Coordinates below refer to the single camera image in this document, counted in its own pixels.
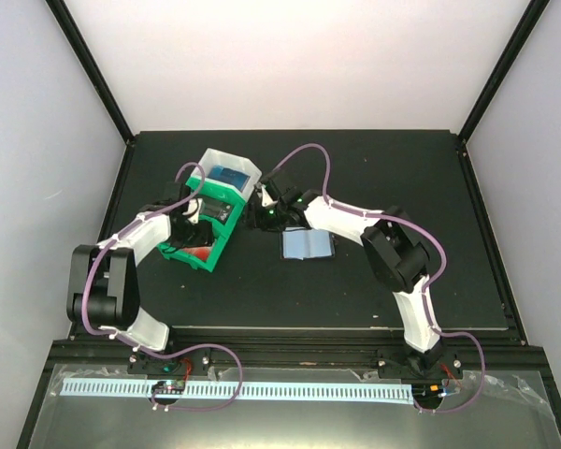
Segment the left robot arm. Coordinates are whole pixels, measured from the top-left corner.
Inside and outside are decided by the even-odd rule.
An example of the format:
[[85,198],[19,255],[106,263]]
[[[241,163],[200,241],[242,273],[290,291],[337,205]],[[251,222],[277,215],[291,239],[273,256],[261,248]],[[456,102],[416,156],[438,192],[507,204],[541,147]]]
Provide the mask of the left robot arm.
[[149,361],[162,373],[175,371],[182,351],[169,341],[169,325],[140,304],[138,265],[158,245],[175,253],[214,241],[212,224],[200,215],[205,198],[177,181],[166,197],[152,202],[123,229],[95,245],[80,245],[72,253],[66,314],[91,335],[123,340],[148,350]]

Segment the red credit card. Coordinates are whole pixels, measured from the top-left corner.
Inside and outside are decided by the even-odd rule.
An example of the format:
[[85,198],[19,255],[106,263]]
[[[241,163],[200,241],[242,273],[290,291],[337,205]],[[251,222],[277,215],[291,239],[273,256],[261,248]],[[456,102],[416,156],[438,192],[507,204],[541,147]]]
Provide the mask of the red credit card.
[[193,248],[182,248],[180,251],[184,254],[191,255],[197,259],[206,262],[211,254],[211,247],[193,247]]

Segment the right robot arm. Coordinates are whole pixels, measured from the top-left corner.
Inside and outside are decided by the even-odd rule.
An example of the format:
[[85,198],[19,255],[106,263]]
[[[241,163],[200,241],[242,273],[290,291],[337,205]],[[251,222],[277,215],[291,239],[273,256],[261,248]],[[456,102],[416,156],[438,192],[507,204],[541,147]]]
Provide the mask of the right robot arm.
[[374,277],[396,300],[409,371],[426,377],[439,367],[441,329],[429,295],[429,254],[401,208],[366,210],[316,190],[303,192],[279,170],[255,184],[248,217],[263,231],[320,230],[360,245]]

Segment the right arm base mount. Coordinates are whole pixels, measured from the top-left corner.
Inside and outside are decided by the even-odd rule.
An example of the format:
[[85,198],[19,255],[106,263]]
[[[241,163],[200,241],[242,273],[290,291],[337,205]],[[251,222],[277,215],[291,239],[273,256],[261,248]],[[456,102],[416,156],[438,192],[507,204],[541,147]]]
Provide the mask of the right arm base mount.
[[455,365],[458,355],[439,344],[427,353],[419,353],[409,346],[382,346],[376,352],[375,366],[386,376],[401,379],[441,380],[453,376],[462,378],[462,370]]

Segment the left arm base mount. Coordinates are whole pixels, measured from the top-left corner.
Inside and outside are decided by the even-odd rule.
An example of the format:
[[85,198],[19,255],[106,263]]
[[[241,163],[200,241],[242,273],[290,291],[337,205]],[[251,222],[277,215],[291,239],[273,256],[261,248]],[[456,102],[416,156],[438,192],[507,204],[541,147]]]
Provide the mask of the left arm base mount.
[[175,358],[162,359],[144,352],[130,351],[126,360],[127,372],[153,378],[180,378],[185,374],[205,376],[212,360],[211,353],[212,349],[208,347],[193,350]]

